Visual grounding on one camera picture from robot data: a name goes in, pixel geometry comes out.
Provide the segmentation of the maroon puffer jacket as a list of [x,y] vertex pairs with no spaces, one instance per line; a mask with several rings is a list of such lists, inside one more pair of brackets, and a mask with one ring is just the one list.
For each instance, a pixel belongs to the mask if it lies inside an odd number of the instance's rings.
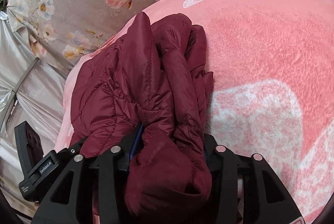
[[174,215],[209,198],[203,133],[213,74],[202,26],[183,14],[151,23],[139,13],[127,33],[81,66],[71,99],[72,143],[100,155],[144,127],[130,162],[125,202],[136,215]]

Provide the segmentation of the silver satin curtain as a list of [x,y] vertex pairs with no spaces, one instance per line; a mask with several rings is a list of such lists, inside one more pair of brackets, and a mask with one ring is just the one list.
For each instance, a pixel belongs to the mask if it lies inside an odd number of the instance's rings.
[[44,153],[56,144],[63,118],[64,76],[37,58],[1,12],[1,191],[10,205],[32,217],[34,204],[18,188],[23,180],[14,128],[28,122]]

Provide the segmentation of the pink butterfly fleece blanket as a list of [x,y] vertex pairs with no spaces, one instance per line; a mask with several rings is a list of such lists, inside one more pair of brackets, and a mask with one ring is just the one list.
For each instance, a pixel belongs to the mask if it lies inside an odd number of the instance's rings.
[[208,128],[237,153],[259,149],[312,223],[333,192],[333,0],[162,0],[208,35]]

